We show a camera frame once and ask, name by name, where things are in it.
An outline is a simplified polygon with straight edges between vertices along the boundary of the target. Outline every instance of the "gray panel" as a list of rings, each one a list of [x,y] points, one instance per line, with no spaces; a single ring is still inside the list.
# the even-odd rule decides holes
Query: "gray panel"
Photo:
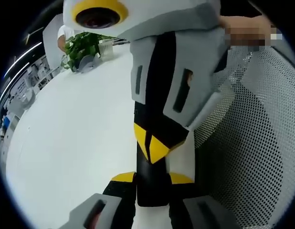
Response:
[[[94,56],[87,55],[82,58],[80,61],[79,67],[77,71],[84,73],[85,71],[88,71],[90,68],[93,68],[94,66]]]
[[[184,199],[195,229],[239,229],[232,212],[210,196]]]
[[[189,126],[213,94],[211,76],[227,50],[222,28],[211,31],[177,31],[176,64],[171,89],[163,113],[184,127]],[[182,111],[173,109],[184,69],[193,72],[188,97]]]
[[[202,0],[194,8],[177,10],[158,15],[120,34],[119,38],[134,41],[169,31],[209,30],[218,26],[220,1]]]
[[[81,205],[73,209],[70,212],[69,221],[61,226],[60,229],[86,229],[84,223],[99,200],[102,200],[105,203],[105,207],[102,210],[95,228],[110,229],[121,198],[101,194],[92,195]]]
[[[146,103],[146,86],[148,78],[148,68],[155,48],[156,37],[146,37],[131,42],[130,52],[133,54],[133,68],[131,71],[132,99],[141,103]],[[140,80],[137,80],[138,70],[141,72]]]

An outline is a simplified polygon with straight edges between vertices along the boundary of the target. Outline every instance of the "potted plant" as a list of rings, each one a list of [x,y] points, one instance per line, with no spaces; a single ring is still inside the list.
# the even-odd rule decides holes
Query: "potted plant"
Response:
[[[93,60],[97,53],[100,54],[98,44],[99,35],[95,33],[82,32],[69,38],[65,45],[68,62],[62,62],[62,66],[77,72],[83,58],[90,57],[89,59]]]

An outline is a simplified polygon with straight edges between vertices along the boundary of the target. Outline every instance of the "rectangular slot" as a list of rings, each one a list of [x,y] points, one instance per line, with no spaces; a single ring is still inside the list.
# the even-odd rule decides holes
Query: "rectangular slot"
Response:
[[[136,90],[135,90],[136,94],[140,93],[141,72],[142,72],[142,65],[140,65],[137,70]]]
[[[191,77],[193,77],[193,71],[189,69],[185,69],[184,73],[182,75],[180,88],[176,97],[176,101],[173,106],[173,110],[180,113],[185,105],[186,99],[188,97],[188,93],[190,90],[190,87],[188,85],[188,79],[191,80]]]
[[[228,50],[226,50],[226,52],[224,53],[224,55],[220,59],[220,61],[218,63],[218,66],[214,70],[214,73],[222,71],[222,70],[224,70],[226,68],[226,66],[227,66],[227,58],[228,58]]]
[[[103,200],[100,199],[97,201],[97,203],[94,205],[89,215],[87,216],[87,219],[85,220],[84,227],[86,229],[90,229],[92,228],[93,224],[97,224],[97,217],[102,212],[105,205],[106,203]]]

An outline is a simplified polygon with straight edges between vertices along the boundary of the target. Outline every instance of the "yellow accent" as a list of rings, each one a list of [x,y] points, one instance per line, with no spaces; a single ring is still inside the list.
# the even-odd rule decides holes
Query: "yellow accent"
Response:
[[[129,172],[129,173],[121,173],[114,178],[112,178],[112,181],[121,181],[121,182],[133,182],[135,172]]]
[[[162,142],[160,142],[157,138],[152,136],[151,143],[149,145],[149,153],[151,156],[151,163],[155,163],[159,161],[161,158],[167,156],[172,150],[176,149],[180,145],[184,144],[185,141],[178,143],[176,146],[169,149]]]
[[[170,176],[171,176],[171,181],[173,185],[194,183],[193,180],[191,180],[189,177],[182,174],[170,173]]]
[[[142,149],[144,156],[148,160],[148,154],[147,154],[146,145],[145,145],[147,132],[136,123],[134,123],[134,130],[135,130],[135,136],[140,145],[140,148]]]
[[[73,21],[76,22],[76,16],[80,12],[86,9],[96,8],[96,7],[107,8],[107,9],[115,11],[120,16],[120,21],[118,22],[118,24],[123,22],[125,18],[128,16],[127,8],[118,0],[83,0],[77,3],[72,9],[71,14],[72,14]]]

